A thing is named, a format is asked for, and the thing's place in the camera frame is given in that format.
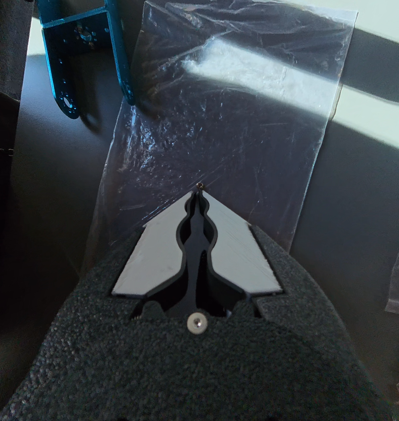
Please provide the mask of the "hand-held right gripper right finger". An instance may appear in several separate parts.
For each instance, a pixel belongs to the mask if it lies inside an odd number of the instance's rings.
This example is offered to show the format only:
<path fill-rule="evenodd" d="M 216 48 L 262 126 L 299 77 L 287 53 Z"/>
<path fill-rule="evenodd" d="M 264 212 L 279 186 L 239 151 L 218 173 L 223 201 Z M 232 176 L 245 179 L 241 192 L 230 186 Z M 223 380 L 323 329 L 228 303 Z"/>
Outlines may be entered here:
<path fill-rule="evenodd" d="M 207 288 L 213 298 L 283 293 L 250 224 L 209 193 L 199 192 L 207 250 Z"/>

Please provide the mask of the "blue metal bracket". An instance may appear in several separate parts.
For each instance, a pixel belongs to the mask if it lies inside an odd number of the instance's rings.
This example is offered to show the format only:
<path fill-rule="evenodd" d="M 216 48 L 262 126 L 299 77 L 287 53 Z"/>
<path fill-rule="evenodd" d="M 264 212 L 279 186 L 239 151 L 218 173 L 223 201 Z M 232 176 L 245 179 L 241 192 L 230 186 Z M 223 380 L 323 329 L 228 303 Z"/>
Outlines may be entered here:
<path fill-rule="evenodd" d="M 45 57 L 55 102 L 70 119 L 80 116 L 69 58 L 111 48 L 124 98 L 135 103 L 118 2 L 106 0 L 95 9 L 63 17 L 60 1 L 35 1 L 42 26 Z"/>

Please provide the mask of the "grey desk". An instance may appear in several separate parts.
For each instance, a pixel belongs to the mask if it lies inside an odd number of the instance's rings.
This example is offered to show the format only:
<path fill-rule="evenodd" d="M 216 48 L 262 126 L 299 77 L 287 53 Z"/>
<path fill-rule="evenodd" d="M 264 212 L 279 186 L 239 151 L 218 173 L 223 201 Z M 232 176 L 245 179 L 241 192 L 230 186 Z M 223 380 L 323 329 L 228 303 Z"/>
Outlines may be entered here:
<path fill-rule="evenodd" d="M 356 10 L 334 119 L 319 152 L 290 252 L 345 322 L 377 387 L 398 401 L 399 315 L 384 310 L 399 252 L 399 1 L 294 1 Z M 29 55 L 13 158 L 11 245 L 33 271 L 43 333 L 83 263 L 103 166 L 121 106 L 109 53 L 83 59 L 82 100 L 100 124 L 71 120 L 52 96 L 44 55 Z M 18 232 L 23 240 L 18 242 Z"/>

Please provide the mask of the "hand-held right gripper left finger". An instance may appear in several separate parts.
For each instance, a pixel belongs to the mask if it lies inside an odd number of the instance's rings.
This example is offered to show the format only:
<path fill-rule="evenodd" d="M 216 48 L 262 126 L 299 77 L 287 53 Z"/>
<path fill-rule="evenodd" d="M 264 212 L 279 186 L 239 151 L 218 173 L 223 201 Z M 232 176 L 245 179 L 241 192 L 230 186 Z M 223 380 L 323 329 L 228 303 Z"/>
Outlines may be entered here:
<path fill-rule="evenodd" d="M 149 298 L 187 273 L 185 243 L 191 236 L 195 193 L 189 192 L 143 226 L 113 296 Z"/>

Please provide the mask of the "large clear plastic bag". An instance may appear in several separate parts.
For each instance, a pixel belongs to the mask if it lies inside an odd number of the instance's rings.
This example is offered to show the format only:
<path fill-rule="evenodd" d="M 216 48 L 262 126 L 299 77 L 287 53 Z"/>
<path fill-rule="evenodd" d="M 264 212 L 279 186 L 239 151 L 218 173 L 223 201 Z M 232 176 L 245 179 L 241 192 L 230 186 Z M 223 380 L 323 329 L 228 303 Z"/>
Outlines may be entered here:
<path fill-rule="evenodd" d="M 358 12 L 145 1 L 82 273 L 202 182 L 290 251 Z"/>

